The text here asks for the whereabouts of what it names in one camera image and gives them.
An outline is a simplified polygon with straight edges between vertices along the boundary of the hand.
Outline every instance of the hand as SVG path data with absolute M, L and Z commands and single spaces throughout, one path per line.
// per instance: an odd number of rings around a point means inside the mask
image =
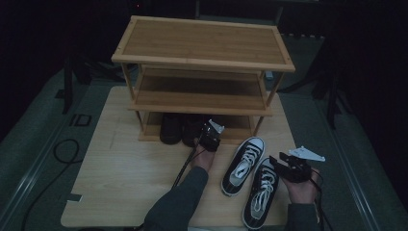
M 319 171 L 312 168 L 312 180 L 318 181 Z M 282 178 L 289 192 L 289 199 L 293 204 L 313 204 L 318 195 L 318 189 L 311 181 L 292 183 Z
M 198 139 L 194 139 L 194 143 L 197 145 L 197 149 L 191 160 L 191 167 L 202 167 L 207 173 L 210 171 L 211 166 L 213 165 L 214 157 L 216 152 L 209 152 L 203 146 L 198 143 Z

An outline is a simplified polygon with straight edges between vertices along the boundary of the gray floor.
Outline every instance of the gray floor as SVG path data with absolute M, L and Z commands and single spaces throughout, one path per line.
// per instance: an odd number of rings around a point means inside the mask
M 304 77 L 321 45 L 321 40 L 314 38 L 284 38 L 284 41 L 296 73 L 286 75 L 282 88 Z M 60 218 L 80 164 L 70 166 L 42 195 L 28 216 L 25 229 L 21 229 L 29 206 L 65 167 L 53 156 L 55 145 L 65 139 L 77 140 L 80 148 L 76 160 L 82 159 L 109 90 L 118 85 L 100 78 L 95 78 L 90 86 L 75 84 L 74 105 L 68 115 L 62 115 L 64 103 L 54 96 L 63 88 L 63 82 L 61 72 L 50 79 L 1 143 L 1 230 L 79 230 L 62 227 Z M 280 96 L 296 145 L 304 145 L 326 157 L 326 163 L 310 164 L 319 168 L 324 177 L 323 209 L 334 230 L 408 230 L 407 213 L 358 120 L 340 107 L 337 129 L 330 129 L 325 120 L 326 99 L 314 100 L 310 95 L 314 84 Z M 90 125 L 69 126 L 74 114 L 92 116 Z M 66 142 L 57 152 L 62 159 L 69 160 L 75 154 L 75 145 Z M 282 227 L 265 227 L 265 230 L 282 230 Z

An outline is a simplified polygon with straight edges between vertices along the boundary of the dark background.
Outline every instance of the dark background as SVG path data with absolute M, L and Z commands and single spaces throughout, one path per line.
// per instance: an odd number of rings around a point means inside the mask
M 1 140 L 68 56 L 81 53 L 108 64 L 131 14 L 195 17 L 195 0 L 0 4 Z M 408 3 L 209 0 L 201 1 L 200 12 L 272 20 L 280 6 L 285 7 L 281 33 L 325 37 L 314 62 L 314 70 L 326 70 L 319 81 L 327 86 L 339 73 L 339 89 L 407 208 Z

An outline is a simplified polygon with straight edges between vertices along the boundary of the arm sleeve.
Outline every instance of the arm sleeve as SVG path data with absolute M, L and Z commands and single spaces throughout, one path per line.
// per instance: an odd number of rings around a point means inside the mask
M 187 230 L 207 181 L 204 168 L 192 168 L 180 186 L 166 193 L 150 209 L 144 219 L 144 230 Z
M 290 204 L 285 231 L 319 231 L 314 204 Z

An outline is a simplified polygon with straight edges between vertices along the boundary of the black and white sneaker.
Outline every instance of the black and white sneaker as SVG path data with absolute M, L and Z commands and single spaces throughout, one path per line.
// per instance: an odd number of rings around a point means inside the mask
M 257 230 L 264 225 L 278 184 L 279 176 L 269 158 L 265 158 L 255 168 L 251 194 L 242 212 L 242 221 L 249 230 Z
M 261 160 L 264 152 L 264 141 L 258 137 L 251 137 L 238 147 L 234 159 L 221 182 L 221 189 L 225 195 L 233 196 L 238 194 L 246 177 Z

